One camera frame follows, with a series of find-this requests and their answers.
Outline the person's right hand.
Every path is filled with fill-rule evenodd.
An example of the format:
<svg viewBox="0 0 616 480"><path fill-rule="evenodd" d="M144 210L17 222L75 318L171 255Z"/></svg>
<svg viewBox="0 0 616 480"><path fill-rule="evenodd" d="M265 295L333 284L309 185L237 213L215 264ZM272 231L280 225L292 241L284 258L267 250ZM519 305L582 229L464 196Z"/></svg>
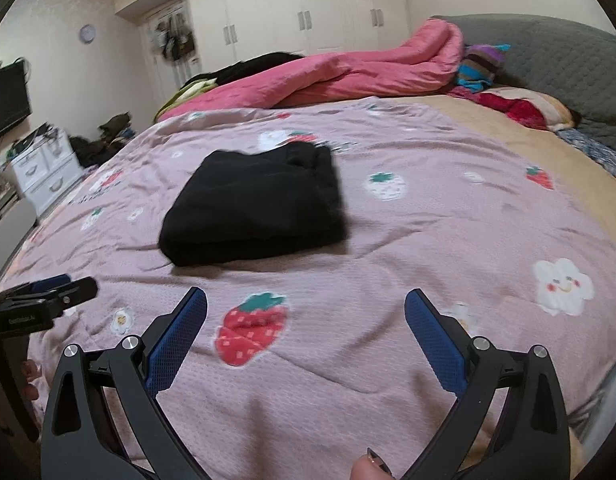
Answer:
<svg viewBox="0 0 616 480"><path fill-rule="evenodd" d="M395 480L393 473L381 458L371 448L355 460L350 470L350 480Z"/></svg>

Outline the person's left hand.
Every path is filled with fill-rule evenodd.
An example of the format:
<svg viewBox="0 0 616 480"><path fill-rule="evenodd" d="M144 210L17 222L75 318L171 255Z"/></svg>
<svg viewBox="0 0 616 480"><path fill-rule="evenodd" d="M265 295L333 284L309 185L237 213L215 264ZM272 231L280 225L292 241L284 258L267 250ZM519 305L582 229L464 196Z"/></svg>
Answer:
<svg viewBox="0 0 616 480"><path fill-rule="evenodd" d="M26 360L22 363L22 374L25 379L23 386L23 396L28 401L35 401L39 397L39 391L34 385L34 381L41 376L41 367L33 360Z"/></svg>

